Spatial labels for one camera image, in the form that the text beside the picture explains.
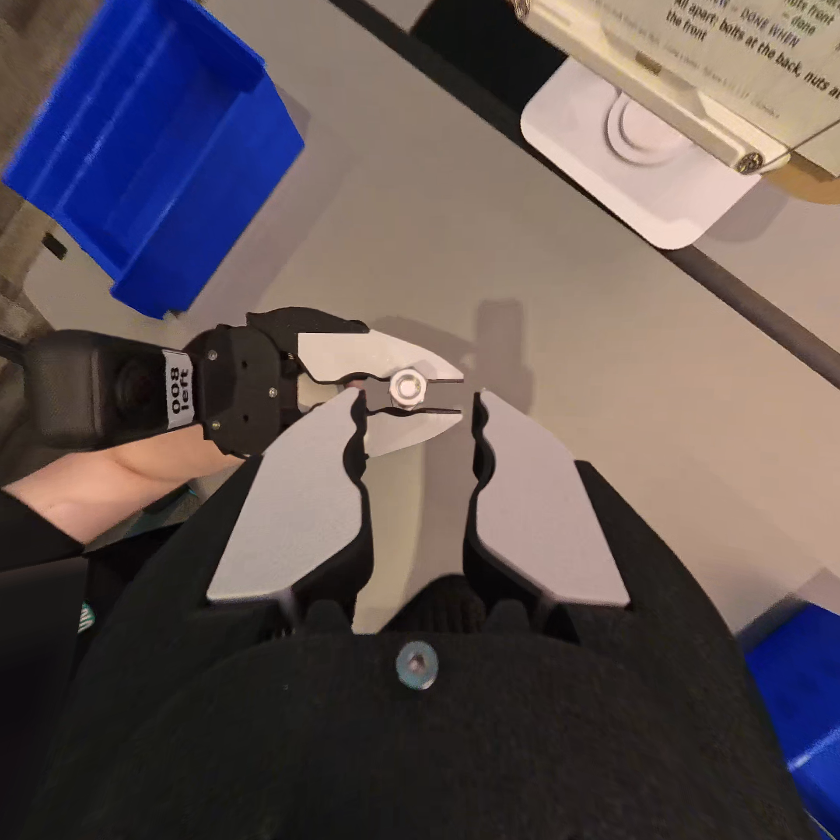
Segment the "person's left hand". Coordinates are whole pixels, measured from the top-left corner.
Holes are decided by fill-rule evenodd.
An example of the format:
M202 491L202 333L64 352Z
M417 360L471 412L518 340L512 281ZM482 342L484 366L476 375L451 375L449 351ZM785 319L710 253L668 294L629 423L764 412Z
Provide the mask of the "person's left hand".
M145 480L178 487L190 480L215 475L242 465L244 460L225 455L194 425L113 448L110 457L122 468Z

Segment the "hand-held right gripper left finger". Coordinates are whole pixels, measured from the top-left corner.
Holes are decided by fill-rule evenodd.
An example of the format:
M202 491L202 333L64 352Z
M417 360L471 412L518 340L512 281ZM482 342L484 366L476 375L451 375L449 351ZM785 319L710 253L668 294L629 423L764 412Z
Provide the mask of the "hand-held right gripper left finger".
M291 425L262 456L206 598L355 608L374 565L364 485L366 401L351 387Z

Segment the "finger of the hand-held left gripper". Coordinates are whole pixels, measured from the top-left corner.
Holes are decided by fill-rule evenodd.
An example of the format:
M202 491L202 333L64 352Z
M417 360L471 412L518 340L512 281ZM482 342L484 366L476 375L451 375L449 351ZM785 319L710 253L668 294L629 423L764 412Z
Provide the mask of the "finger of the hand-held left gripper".
M369 332L300 332L297 360L319 384L343 384L369 377L389 381L413 369L428 382L462 382L464 373L424 347L389 334Z
M389 402L390 395L385 383L377 380L362 380L349 385L298 380L297 386L298 407L303 413L328 402L349 387L367 391L372 404L367 409L364 451L370 458L420 445L461 422L459 407L421 406L412 411L397 409Z

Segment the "person's black clothing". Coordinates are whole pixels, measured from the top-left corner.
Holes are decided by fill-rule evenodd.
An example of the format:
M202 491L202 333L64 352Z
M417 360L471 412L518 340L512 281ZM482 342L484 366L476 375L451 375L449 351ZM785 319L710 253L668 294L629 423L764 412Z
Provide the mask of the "person's black clothing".
M2 492L1 837L20 834L70 681L117 600L181 527L143 513L90 549Z

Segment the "blue divided plastic bin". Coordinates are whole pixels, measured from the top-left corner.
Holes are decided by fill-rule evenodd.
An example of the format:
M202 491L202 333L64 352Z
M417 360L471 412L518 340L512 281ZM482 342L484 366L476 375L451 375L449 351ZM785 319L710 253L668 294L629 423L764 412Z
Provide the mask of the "blue divided plastic bin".
M192 1L101 5L3 183L151 319L184 312L304 148L265 60Z

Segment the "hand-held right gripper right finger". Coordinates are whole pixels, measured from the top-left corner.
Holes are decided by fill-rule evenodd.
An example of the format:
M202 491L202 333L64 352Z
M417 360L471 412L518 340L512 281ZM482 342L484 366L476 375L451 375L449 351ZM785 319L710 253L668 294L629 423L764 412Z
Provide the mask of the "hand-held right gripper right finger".
M488 390L472 413L468 561L535 600L624 608L631 598L572 453Z

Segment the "instruction sheet in clear holder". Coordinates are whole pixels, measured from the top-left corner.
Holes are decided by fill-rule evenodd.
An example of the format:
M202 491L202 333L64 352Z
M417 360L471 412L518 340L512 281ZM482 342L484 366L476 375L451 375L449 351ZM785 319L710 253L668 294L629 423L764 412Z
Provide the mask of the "instruction sheet in clear holder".
M838 1L512 2L530 29L733 170L839 174Z

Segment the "person's left forearm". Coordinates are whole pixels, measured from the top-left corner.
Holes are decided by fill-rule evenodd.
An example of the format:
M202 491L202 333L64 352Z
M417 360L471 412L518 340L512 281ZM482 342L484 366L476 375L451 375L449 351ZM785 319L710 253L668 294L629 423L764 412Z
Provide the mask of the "person's left forearm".
M4 486L3 493L88 544L186 482L100 452L59 458Z

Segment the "silver hex bolt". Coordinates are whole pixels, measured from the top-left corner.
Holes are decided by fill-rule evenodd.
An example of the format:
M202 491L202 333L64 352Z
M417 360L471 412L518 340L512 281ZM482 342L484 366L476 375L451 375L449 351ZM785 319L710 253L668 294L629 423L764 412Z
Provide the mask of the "silver hex bolt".
M388 387L392 407L413 412L425 402L427 378L417 368L406 367L393 373Z

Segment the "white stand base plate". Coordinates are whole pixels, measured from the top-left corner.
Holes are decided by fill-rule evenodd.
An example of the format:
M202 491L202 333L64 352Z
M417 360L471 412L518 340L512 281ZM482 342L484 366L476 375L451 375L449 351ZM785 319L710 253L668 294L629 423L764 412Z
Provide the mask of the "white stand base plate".
M531 147L659 249L693 245L760 182L572 58L527 103L520 128Z

